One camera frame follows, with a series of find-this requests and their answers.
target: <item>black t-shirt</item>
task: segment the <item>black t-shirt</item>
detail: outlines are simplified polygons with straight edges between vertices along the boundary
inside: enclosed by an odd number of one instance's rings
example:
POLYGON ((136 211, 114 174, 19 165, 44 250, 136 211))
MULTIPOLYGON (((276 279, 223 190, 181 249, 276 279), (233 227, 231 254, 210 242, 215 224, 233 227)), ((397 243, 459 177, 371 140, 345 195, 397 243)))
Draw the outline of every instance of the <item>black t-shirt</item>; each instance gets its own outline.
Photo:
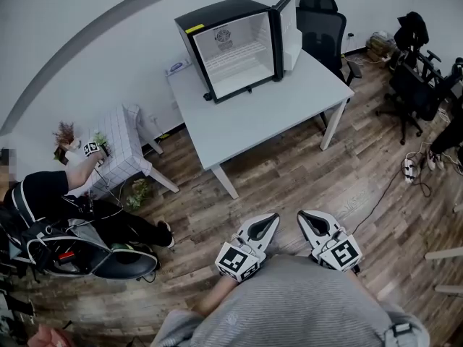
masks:
MULTIPOLYGON (((5 195, 4 205, 14 210, 12 199, 13 186, 5 195)), ((24 179, 24 196, 35 220, 46 218, 52 223, 70 218, 83 218, 79 206, 84 197, 64 197, 69 191, 65 171, 37 172, 24 179)))

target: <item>yellow label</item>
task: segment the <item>yellow label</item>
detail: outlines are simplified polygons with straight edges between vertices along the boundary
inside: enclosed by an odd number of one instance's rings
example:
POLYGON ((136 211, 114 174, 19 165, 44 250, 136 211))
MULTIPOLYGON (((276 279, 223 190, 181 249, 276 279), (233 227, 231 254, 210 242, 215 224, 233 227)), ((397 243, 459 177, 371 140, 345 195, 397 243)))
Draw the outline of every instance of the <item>yellow label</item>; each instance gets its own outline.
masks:
POLYGON ((204 25, 197 25, 197 26, 188 28, 188 30, 186 30, 185 32, 186 32, 186 33, 191 33, 191 32, 193 32, 193 31, 199 30, 200 28, 203 28, 203 27, 204 27, 204 25))

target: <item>power strip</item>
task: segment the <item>power strip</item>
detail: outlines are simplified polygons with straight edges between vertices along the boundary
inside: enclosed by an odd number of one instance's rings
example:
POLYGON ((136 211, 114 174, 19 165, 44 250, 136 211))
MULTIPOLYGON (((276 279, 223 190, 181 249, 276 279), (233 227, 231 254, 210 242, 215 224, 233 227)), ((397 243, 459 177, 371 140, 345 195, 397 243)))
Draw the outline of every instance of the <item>power strip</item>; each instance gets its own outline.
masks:
POLYGON ((405 176, 405 182, 411 184, 414 180, 416 180, 418 171, 411 159, 405 158, 402 162, 402 168, 405 176))

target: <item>mini fridge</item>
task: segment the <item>mini fridge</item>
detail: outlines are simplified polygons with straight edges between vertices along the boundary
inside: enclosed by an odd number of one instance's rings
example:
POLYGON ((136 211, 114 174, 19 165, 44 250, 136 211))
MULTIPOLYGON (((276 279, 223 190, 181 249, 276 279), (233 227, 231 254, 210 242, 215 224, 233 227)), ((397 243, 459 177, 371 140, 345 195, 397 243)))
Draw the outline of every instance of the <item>mini fridge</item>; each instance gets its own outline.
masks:
POLYGON ((296 0, 269 7, 253 0, 226 0, 175 19, 208 92, 220 103, 293 70, 302 48, 296 0))

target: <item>sleeve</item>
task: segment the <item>sleeve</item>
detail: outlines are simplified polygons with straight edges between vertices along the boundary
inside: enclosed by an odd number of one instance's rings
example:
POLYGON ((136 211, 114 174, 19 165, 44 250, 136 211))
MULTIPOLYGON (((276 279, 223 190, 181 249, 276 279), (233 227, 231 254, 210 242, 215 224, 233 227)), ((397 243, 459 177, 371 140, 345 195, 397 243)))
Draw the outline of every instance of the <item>sleeve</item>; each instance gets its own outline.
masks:
POLYGON ((195 329, 204 317, 190 310, 174 310, 164 320, 151 347, 189 347, 195 329))
POLYGON ((410 326, 410 332, 394 337, 393 330, 386 332, 385 346, 419 346, 429 347, 430 338, 429 333, 425 326, 415 316, 405 313, 405 311, 395 304, 388 304, 381 302, 381 307, 387 312, 393 325, 406 325, 410 326))
POLYGON ((44 197, 60 197, 69 192, 66 171, 36 172, 24 179, 26 199, 39 194, 44 197))

